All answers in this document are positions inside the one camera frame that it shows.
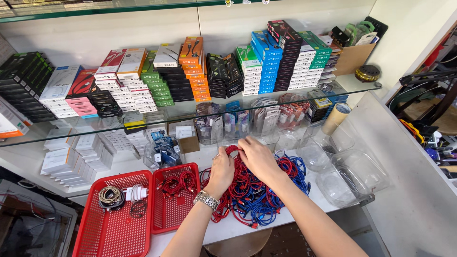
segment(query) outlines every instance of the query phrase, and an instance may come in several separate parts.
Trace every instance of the red plastic basket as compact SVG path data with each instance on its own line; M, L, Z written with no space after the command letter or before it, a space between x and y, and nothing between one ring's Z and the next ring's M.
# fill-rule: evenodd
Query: red plastic basket
M98 193L106 186L119 189L142 184L149 188L146 215L130 216L132 202L126 201L118 211L103 213L98 205ZM80 224L73 257L143 257L149 252L153 183L150 171L135 171L101 178L91 186Z
M184 171L192 171L197 178L197 191L189 192L181 190L180 197L165 199L162 189L157 189L159 183L170 176L177 176ZM152 227L151 233L160 234L168 231L173 231L179 228L184 218L190 212L193 206L194 198L200 192L200 179L198 176L198 166L196 163L187 163L170 168L154 171L153 174L154 191L152 206Z

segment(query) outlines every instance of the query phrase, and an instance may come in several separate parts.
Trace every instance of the wristwatch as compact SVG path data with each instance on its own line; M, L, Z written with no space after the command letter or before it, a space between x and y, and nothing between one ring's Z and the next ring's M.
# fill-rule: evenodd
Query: wristwatch
M207 204L209 207L211 207L211 209L213 209L213 212L216 211L218 205L221 203L221 201L216 200L214 197L203 190L201 190L195 197L194 204L197 203L197 201Z

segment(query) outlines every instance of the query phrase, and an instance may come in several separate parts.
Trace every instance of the tape roll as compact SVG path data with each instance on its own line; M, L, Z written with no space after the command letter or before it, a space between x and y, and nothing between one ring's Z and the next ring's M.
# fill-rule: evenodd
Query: tape roll
M322 132L326 135L331 135L340 125L347 115L352 111L352 108L345 103L337 103L330 112L329 117L322 126Z

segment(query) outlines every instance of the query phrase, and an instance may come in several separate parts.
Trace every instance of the floor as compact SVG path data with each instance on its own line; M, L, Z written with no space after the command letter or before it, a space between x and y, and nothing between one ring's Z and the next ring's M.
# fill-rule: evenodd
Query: floor
M262 253L255 255L255 257L287 256L315 257L314 252L309 248L308 243L295 222L273 228ZM208 257L203 247L200 257Z

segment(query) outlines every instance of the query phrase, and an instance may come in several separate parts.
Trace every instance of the glass shelf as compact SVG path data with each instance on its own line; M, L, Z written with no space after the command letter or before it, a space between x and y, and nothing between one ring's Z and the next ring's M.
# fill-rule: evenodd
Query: glass shelf
M358 81L353 74L349 75L342 75L338 76L336 78L336 81L347 91L347 94L353 94L353 93L359 93L359 92L365 92L368 90L377 90L380 89L381 85L379 83L362 83ZM291 91L280 91L280 92L273 92L273 93L268 93L268 94L261 94L257 96L243 96L241 93L227 99L221 99L221 98L213 98L211 102L217 103L221 106L221 110L218 114L223 114L223 113L228 113L225 111L225 104L233 101L239 101L240 106L242 110L251 110L251 109L256 109L250 107L250 103L259 97L270 97L272 99L278 99L279 96L285 94L285 93L294 93L294 94L299 94L299 95L306 95L308 92L313 91L313 90L318 90L319 88L317 87L312 87L312 88L306 88L306 89L300 89L300 90L291 90ZM193 119L193 117L186 117L182 118L183 116L186 115L195 115L196 113L196 105L197 103L195 101L187 101L187 102L176 102L174 106L168 106L168 107L160 107L160 111L165 112L165 121L157 121L157 122L152 122L152 123L146 123L146 125L154 125L154 124L160 124L160 123L165 123L165 122L176 122L176 121L183 121L183 120L190 120ZM209 114L209 115L201 115L200 117L205 117L205 116L212 116L216 114ZM73 118L65 118L63 119L65 121L68 121L68 123L75 124L76 122L84 122L85 124L88 124L88 126L85 127L84 131L75 131L75 134L72 134L71 136L77 136L77 135L84 135L84 134L92 134L92 133L98 133L98 132L104 132L104 131L110 131L110 130L118 130L118 129L125 129L127 127L124 127L123 124L123 118L122 117L114 117L114 118L89 118L89 119L82 119L80 117L73 117ZM52 137L52 138L46 138L48 135L49 131L51 129L55 129L56 126L52 125L50 122L41 122L41 123L35 123L32 126L29 126L29 132L23 136L19 137L12 137L12 138L7 138L4 142L0 142L0 147L6 147L6 146L11 146L11 145L21 145L21 144L27 144L27 143L33 143L33 142L39 142L39 141L46 141L49 139L58 139L58 138L64 138L67 136L59 136L59 137Z
M241 4L243 2L243 0L232 1L235 4ZM262 0L251 0L251 2L262 2ZM149 11L211 5L225 5L225 3L223 0L113 0L106 2L94 2L73 5L60 4L35 6L2 10L0 11L0 23L81 15L93 15L103 13Z

